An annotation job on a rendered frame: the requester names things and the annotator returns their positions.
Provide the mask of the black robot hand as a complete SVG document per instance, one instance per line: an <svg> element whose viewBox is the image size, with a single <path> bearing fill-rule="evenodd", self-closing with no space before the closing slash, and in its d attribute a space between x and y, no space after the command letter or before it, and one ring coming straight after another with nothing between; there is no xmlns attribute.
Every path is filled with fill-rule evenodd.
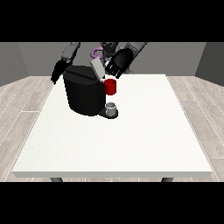
<svg viewBox="0 0 224 224"><path fill-rule="evenodd" d="M63 59L59 60L52 71L51 81L56 84L59 77L65 72L66 68L69 66Z"/></svg>
<svg viewBox="0 0 224 224"><path fill-rule="evenodd" d="M129 48L121 49L111 58L105 67L105 71L119 79L130 66L133 59L133 52Z"/></svg>

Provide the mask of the black coffee machine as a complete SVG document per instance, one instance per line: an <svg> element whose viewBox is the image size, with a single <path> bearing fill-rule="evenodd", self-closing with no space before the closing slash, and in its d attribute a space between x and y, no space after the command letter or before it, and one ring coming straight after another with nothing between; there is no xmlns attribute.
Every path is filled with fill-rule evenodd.
<svg viewBox="0 0 224 224"><path fill-rule="evenodd" d="M91 66L68 66L63 80L71 110L83 116L118 117L117 109L108 115L105 84L97 79Z"/></svg>

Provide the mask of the pale grey machine lid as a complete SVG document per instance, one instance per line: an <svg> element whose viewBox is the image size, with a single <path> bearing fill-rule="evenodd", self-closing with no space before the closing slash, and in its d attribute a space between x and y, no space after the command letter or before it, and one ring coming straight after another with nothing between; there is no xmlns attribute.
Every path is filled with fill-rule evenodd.
<svg viewBox="0 0 224 224"><path fill-rule="evenodd" d="M104 67L99 58L92 59L90 61L90 66L94 69L95 75L98 80L102 80L105 76Z"/></svg>

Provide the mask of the small grey cup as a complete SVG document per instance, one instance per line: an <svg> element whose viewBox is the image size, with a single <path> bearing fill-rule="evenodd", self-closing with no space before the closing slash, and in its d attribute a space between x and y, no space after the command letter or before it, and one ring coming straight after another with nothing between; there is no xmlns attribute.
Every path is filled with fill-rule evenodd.
<svg viewBox="0 0 224 224"><path fill-rule="evenodd" d="M116 105L113 102L108 102L105 105L105 109L107 116L114 116L116 114Z"/></svg>

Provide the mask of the red pod holder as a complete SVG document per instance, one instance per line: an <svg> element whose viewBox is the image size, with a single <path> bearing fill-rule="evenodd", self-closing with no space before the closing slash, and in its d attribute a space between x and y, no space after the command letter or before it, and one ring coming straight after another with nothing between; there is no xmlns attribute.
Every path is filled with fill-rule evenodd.
<svg viewBox="0 0 224 224"><path fill-rule="evenodd" d="M105 85L105 94L106 95L114 95L116 93L116 80L106 79L104 81L104 85Z"/></svg>

